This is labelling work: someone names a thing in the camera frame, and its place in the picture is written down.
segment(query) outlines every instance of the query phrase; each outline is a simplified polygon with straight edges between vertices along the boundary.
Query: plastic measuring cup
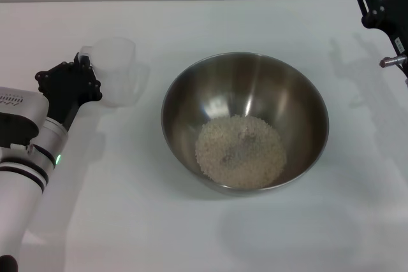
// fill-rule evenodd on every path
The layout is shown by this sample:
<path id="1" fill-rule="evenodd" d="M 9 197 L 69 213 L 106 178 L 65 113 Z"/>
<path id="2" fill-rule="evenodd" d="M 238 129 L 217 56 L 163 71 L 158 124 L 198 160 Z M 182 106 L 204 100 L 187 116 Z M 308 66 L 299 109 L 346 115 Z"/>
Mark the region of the plastic measuring cup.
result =
<path id="1" fill-rule="evenodd" d="M 105 38 L 93 47 L 84 46 L 79 56 L 89 57 L 96 78 L 101 82 L 103 100 L 111 106 L 135 102 L 137 67 L 136 45 L 126 38 Z"/>

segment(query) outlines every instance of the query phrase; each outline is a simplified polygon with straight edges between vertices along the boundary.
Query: metal mixing bowl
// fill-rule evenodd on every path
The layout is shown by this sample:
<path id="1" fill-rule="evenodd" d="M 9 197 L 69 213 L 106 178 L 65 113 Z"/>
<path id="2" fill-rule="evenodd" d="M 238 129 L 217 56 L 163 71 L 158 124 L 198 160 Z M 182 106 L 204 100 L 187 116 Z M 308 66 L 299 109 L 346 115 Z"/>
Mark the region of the metal mixing bowl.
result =
<path id="1" fill-rule="evenodd" d="M 304 174 L 326 145 L 329 120 L 323 98 L 295 68 L 259 54 L 230 53 L 193 64 L 172 83 L 164 98 L 161 123 L 176 158 L 209 187 L 231 188 L 205 176 L 196 161 L 195 143 L 203 124 L 216 117 L 251 115 L 278 130 L 288 163 L 269 190 Z"/>

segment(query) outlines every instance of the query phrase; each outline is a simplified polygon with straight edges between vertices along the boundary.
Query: white tabletop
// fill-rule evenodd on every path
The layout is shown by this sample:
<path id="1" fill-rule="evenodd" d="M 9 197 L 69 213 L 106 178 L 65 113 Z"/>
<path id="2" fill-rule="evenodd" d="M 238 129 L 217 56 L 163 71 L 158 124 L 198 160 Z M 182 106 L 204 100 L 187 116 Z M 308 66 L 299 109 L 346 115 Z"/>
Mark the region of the white tabletop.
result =
<path id="1" fill-rule="evenodd" d="M 0 4 L 0 86 L 36 90 L 37 71 L 109 36 L 136 42 L 146 85 L 132 107 L 81 108 L 21 272 L 405 272 L 408 89 L 360 18 L 355 0 Z M 202 185 L 161 132 L 171 81 L 231 51 L 294 66 L 329 111 L 317 164 L 263 196 Z"/>

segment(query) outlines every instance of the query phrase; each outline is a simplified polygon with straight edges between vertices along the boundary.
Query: rice grain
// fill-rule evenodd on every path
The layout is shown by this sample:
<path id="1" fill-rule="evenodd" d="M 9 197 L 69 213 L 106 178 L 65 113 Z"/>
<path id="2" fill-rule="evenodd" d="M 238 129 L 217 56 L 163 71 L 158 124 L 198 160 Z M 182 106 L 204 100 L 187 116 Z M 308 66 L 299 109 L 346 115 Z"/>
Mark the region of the rice grain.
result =
<path id="1" fill-rule="evenodd" d="M 235 115 L 207 122 L 196 142 L 196 158 L 213 181 L 243 189 L 270 185 L 286 165 L 278 132 L 252 116 Z"/>

